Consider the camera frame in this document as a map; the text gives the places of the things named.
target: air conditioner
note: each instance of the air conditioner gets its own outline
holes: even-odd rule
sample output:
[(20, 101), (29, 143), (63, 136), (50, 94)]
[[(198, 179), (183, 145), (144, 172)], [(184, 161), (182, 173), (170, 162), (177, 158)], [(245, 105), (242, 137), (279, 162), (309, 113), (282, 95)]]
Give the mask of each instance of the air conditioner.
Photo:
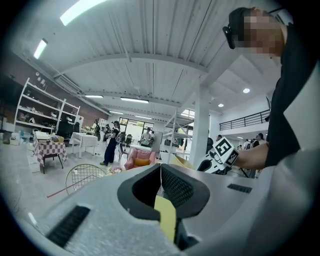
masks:
[(71, 94), (77, 94), (77, 93), (79, 93), (81, 91), (81, 89), (75, 83), (70, 81), (65, 76), (60, 75), (55, 79), (55, 81), (64, 90), (66, 90), (67, 92), (69, 92)]

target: checkered tablecloth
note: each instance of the checkered tablecloth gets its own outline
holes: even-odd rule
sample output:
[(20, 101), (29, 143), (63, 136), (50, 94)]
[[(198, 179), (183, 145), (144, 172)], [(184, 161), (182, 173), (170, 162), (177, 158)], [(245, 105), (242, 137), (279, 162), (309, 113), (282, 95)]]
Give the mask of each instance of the checkered tablecloth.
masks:
[(63, 142), (39, 143), (37, 139), (34, 139), (33, 146), (33, 155), (37, 157), (40, 166), (44, 166), (44, 156), (46, 155), (60, 154), (63, 161), (66, 161), (68, 158), (66, 145)]
[(75, 138), (81, 142), (81, 147), (96, 147), (98, 146), (98, 137), (80, 132), (74, 132), (71, 138)]

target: orange cushion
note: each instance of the orange cushion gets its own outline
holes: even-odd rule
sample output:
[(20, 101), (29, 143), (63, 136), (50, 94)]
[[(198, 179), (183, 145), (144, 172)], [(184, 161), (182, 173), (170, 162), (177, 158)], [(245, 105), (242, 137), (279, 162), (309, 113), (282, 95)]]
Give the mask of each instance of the orange cushion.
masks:
[(150, 164), (150, 160), (149, 159), (140, 159), (140, 158), (134, 159), (134, 165), (135, 166), (147, 166), (149, 164)]

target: forearm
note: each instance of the forearm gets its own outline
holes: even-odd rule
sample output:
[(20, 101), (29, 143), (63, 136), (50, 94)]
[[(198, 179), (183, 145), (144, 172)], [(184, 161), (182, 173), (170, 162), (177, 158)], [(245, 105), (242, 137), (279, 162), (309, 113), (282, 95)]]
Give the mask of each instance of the forearm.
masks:
[(244, 169), (261, 170), (265, 167), (268, 151), (268, 143), (249, 150), (242, 150), (234, 165)]

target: brown wall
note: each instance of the brown wall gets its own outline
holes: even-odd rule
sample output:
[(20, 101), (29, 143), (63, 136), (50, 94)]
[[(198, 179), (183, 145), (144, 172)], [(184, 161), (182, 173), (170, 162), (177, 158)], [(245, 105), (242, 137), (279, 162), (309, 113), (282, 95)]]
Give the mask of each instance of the brown wall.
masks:
[[(19, 83), (21, 86), (24, 86), (27, 79), (30, 78), (30, 83), (33, 85), (39, 85), (40, 82), (37, 81), (36, 76), (37, 70), (35, 70), (32, 66), (30, 66), (28, 63), (23, 61), (21, 58), (19, 58), (17, 55), (15, 55), (12, 52), (8, 52), (7, 55), (3, 58), (1, 62), (1, 73), (10, 77), (13, 76), (13, 80)], [(40, 74), (42, 78), (45, 79), (45, 83), (47, 84), (46, 92), (56, 96), (60, 99), (66, 99), (66, 101), (76, 107), (80, 106), (79, 115), (84, 117), (82, 126), (92, 126), (95, 119), (103, 118), (105, 120), (108, 119), (108, 115), (95, 109), (92, 106), (89, 106), (88, 104), (84, 103), (80, 99), (72, 96), (71, 94), (67, 93), (60, 87), (58, 87), (55, 83), (51, 82), (49, 79), (44, 77), (42, 74)], [(37, 95), (40, 101), (52, 105), (52, 101), (48, 97)], [(23, 106), (28, 106), (30, 104), (26, 101), (23, 102)], [(44, 113), (50, 113), (50, 108), (47, 108), (45, 106), (41, 106), (38, 104), (34, 104), (36, 106), (36, 109), (39, 111), (42, 111)], [(71, 108), (67, 108), (65, 106), (65, 111), (71, 112)], [(5, 111), (5, 115), (7, 118), (8, 123), (13, 123), (15, 119), (15, 113), (16, 108), (12, 106), (8, 106)]]

